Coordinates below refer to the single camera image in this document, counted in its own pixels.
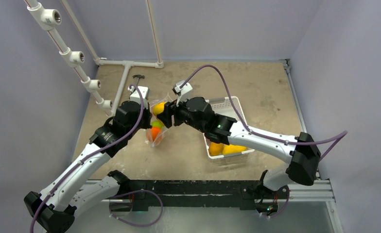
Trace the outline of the green pear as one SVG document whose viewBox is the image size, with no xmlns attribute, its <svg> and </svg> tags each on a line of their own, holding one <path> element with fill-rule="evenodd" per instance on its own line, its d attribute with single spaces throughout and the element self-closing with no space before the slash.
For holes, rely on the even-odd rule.
<svg viewBox="0 0 381 233">
<path fill-rule="evenodd" d="M 164 124 L 160 120 L 154 120 L 151 122 L 152 127 L 160 128 L 162 129 L 164 127 Z"/>
</svg>

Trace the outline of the orange fruit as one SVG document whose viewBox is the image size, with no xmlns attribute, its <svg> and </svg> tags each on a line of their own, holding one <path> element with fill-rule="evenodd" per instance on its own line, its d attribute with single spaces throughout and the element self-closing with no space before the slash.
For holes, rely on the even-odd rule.
<svg viewBox="0 0 381 233">
<path fill-rule="evenodd" d="M 162 129 L 152 127 L 151 129 L 146 130 L 146 137 L 147 137 L 148 141 L 156 142 L 156 139 L 161 132 L 162 132 Z"/>
</svg>

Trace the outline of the yellow pear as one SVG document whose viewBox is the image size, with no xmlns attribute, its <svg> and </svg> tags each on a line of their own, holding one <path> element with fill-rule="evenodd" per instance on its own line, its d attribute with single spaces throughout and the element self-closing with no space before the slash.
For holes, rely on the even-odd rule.
<svg viewBox="0 0 381 233">
<path fill-rule="evenodd" d="M 155 116 L 157 116 L 157 115 L 163 113 L 165 104 L 166 104 L 166 102 L 159 102 L 159 103 L 155 104 L 153 107 L 153 114 Z"/>
</svg>

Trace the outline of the clear zip top bag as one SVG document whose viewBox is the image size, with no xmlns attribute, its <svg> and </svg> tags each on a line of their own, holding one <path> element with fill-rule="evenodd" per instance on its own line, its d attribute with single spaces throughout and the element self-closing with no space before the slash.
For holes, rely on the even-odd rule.
<svg viewBox="0 0 381 233">
<path fill-rule="evenodd" d="M 165 127 L 165 125 L 155 117 L 154 115 L 154 108 L 157 105 L 161 105 L 161 103 L 171 102 L 173 101 L 172 98 L 167 94 L 166 97 L 160 99 L 160 100 L 153 100 L 150 102 L 150 112 L 151 112 L 151 128 L 145 130 L 145 135 L 147 139 L 147 143 L 152 147 L 158 146 L 162 140 L 167 135 L 168 128 Z"/>
</svg>

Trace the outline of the orange mango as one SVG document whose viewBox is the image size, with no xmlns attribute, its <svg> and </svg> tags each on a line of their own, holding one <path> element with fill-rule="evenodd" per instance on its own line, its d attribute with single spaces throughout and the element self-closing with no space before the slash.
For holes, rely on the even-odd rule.
<svg viewBox="0 0 381 233">
<path fill-rule="evenodd" d="M 211 142 L 208 148 L 208 152 L 210 156 L 218 156 L 222 154 L 224 148 L 223 143 L 214 143 Z"/>
</svg>

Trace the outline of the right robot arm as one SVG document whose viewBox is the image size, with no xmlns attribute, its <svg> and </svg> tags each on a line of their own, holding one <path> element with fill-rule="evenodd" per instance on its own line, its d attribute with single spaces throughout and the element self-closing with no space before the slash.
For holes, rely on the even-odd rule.
<svg viewBox="0 0 381 233">
<path fill-rule="evenodd" d="M 257 185 L 262 197 L 268 198 L 291 183 L 314 184 L 321 153 L 308 133 L 293 136 L 256 128 L 248 130 L 241 121 L 214 112 L 203 97 L 167 102 L 156 117 L 167 128 L 185 123 L 203 133 L 210 142 L 244 146 L 283 161 L 281 167 L 263 172 Z"/>
</svg>

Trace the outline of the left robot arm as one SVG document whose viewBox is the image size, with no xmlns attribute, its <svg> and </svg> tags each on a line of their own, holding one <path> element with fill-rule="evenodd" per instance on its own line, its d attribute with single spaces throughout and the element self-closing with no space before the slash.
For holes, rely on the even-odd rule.
<svg viewBox="0 0 381 233">
<path fill-rule="evenodd" d="M 99 127 L 80 155 L 50 185 L 39 192 L 31 191 L 24 203 L 32 217 L 29 231 L 39 224 L 48 233 L 64 233 L 76 218 L 100 201 L 129 194 L 129 178 L 111 171 L 97 184 L 82 188 L 100 167 L 127 146 L 139 129 L 151 126 L 151 112 L 146 100 L 124 101 L 115 116 Z"/>
</svg>

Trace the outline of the white plastic basket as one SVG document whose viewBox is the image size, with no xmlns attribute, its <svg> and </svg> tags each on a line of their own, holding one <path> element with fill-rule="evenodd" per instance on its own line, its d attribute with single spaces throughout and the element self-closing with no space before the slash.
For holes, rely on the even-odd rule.
<svg viewBox="0 0 381 233">
<path fill-rule="evenodd" d="M 239 116 L 241 116 L 242 119 L 244 121 L 246 121 L 242 106 L 240 104 L 238 97 L 236 97 L 236 96 L 232 96 L 231 98 L 222 97 L 222 98 L 209 99 L 209 100 L 206 100 L 206 102 L 211 105 L 213 111 L 217 114 L 221 114 L 224 116 L 235 118 L 238 121 L 240 121 Z M 224 159 L 224 158 L 228 158 L 228 157 L 250 154 L 250 153 L 253 153 L 255 151 L 253 149 L 247 148 L 244 151 L 240 151 L 240 152 L 236 152 L 236 153 L 229 153 L 229 154 L 225 154 L 225 155 L 220 153 L 220 154 L 214 156 L 214 155 L 210 155 L 210 153 L 208 151 L 209 146 L 210 146 L 210 141 L 208 139 L 204 138 L 204 142 L 206 145 L 206 151 L 207 151 L 208 158 L 211 160 L 219 160 L 219 159 Z"/>
</svg>

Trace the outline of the small black hammer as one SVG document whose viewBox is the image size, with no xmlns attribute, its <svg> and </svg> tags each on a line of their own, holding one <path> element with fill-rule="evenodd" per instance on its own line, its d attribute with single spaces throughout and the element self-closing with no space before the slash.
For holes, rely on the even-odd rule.
<svg viewBox="0 0 381 233">
<path fill-rule="evenodd" d="M 136 75 L 133 75 L 132 77 L 136 80 L 135 82 L 136 87 L 139 86 L 140 80 L 145 78 L 145 76 L 141 74 L 136 74 Z M 130 91 L 130 95 L 132 95 L 136 91 L 135 88 L 131 86 L 129 86 L 128 90 Z"/>
</svg>

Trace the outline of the yellow mango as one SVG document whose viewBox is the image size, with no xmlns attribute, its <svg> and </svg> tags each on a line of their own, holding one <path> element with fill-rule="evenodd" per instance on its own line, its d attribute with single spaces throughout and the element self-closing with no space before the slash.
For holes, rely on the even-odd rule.
<svg viewBox="0 0 381 233">
<path fill-rule="evenodd" d="M 239 146 L 239 145 L 224 145 L 222 154 L 230 155 L 235 153 L 242 153 L 247 150 L 247 147 Z"/>
</svg>

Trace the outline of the black base bar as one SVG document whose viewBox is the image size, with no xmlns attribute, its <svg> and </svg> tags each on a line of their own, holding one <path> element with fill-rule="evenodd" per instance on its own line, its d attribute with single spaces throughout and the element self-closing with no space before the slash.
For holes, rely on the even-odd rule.
<svg viewBox="0 0 381 233">
<path fill-rule="evenodd" d="M 239 208 L 274 213 L 276 200 L 288 196 L 288 186 L 271 191 L 259 180 L 131 180 L 118 170 L 108 173 L 118 184 L 117 195 L 126 194 L 133 211 L 149 207 Z"/>
</svg>

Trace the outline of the white pvc pipe frame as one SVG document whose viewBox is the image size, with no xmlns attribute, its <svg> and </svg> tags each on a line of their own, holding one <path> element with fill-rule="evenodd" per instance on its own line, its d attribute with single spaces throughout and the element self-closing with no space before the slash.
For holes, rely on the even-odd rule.
<svg viewBox="0 0 381 233">
<path fill-rule="evenodd" d="M 148 12 L 148 18 L 151 25 L 151 32 L 153 36 L 153 41 L 155 44 L 156 50 L 156 61 L 155 62 L 139 62 L 139 61 L 130 61 L 130 60 L 108 60 L 106 58 L 101 58 L 97 55 L 92 44 L 90 43 L 87 35 L 85 34 L 81 24 L 76 18 L 74 12 L 72 11 L 69 3 L 66 0 L 60 1 L 63 5 L 66 13 L 70 17 L 72 23 L 74 24 L 76 31 L 80 34 L 82 41 L 88 48 L 88 51 L 93 57 L 93 61 L 96 65 L 111 65 L 117 66 L 121 65 L 124 67 L 121 81 L 119 83 L 116 95 L 114 100 L 106 100 L 100 94 L 99 90 L 101 88 L 101 83 L 99 80 L 91 79 L 81 67 L 81 64 L 85 62 L 85 55 L 82 51 L 72 51 L 68 47 L 57 31 L 56 27 L 59 26 L 62 22 L 62 17 L 60 12 L 57 9 L 46 9 L 37 0 L 26 0 L 26 7 L 28 12 L 32 15 L 35 21 L 38 23 L 40 28 L 44 30 L 49 38 L 52 40 L 54 45 L 57 47 L 60 56 L 67 63 L 67 65 L 77 74 L 80 79 L 81 84 L 84 86 L 87 92 L 93 97 L 97 106 L 105 112 L 105 114 L 110 117 L 113 116 L 116 112 L 117 105 L 120 102 L 122 92 L 124 90 L 127 75 L 133 67 L 152 67 L 156 69 L 164 68 L 164 62 L 162 58 L 161 48 L 158 41 L 158 36 L 156 32 L 155 18 L 153 15 L 153 5 L 150 0 L 147 0 L 146 8 Z"/>
</svg>

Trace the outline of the aluminium rail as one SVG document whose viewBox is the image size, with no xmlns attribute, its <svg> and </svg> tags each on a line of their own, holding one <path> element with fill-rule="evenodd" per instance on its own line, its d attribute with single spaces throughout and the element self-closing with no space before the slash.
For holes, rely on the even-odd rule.
<svg viewBox="0 0 381 233">
<path fill-rule="evenodd" d="M 337 215 L 335 197 L 331 183 L 329 180 L 320 179 L 318 169 L 316 168 L 316 159 L 321 159 L 322 155 L 317 148 L 316 142 L 314 142 L 310 134 L 307 133 L 306 125 L 304 123 L 299 101 L 297 99 L 296 91 L 291 78 L 291 66 L 289 64 L 289 60 L 283 59 L 281 62 L 287 74 L 288 82 L 295 102 L 296 111 L 301 124 L 302 132 L 299 136 L 298 146 L 300 149 L 304 149 L 306 151 L 308 159 L 313 156 L 309 164 L 312 165 L 316 171 L 313 186 L 300 186 L 298 184 L 291 185 L 293 189 L 289 194 L 289 202 L 324 203 L 326 211 L 322 217 L 328 223 L 328 227 L 332 228 L 332 233 L 342 233 L 344 230 L 341 225 L 339 216 Z"/>
</svg>

